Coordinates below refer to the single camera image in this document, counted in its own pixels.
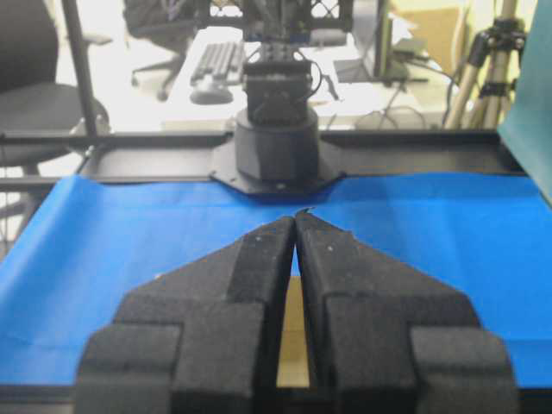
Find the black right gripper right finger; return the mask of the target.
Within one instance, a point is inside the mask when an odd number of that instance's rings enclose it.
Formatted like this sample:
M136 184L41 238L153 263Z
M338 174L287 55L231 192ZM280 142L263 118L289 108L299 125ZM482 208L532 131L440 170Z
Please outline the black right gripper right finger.
M338 412L518 412L506 346L466 294L309 212L295 221L310 351Z

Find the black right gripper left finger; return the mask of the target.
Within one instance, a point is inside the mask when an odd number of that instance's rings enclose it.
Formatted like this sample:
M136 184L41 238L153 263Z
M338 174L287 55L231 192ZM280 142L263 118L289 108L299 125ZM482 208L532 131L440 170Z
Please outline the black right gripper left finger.
M294 221L129 291L88 340L77 413L251 413L276 386Z

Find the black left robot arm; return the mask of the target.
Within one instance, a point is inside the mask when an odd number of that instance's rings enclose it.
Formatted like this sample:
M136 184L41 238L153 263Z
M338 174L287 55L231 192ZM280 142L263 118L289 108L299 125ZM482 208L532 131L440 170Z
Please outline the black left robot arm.
M314 185L322 171L308 1L245 1L246 107L235 166L263 184ZM285 216L126 292L78 365L77 413L251 413L277 385L296 225Z

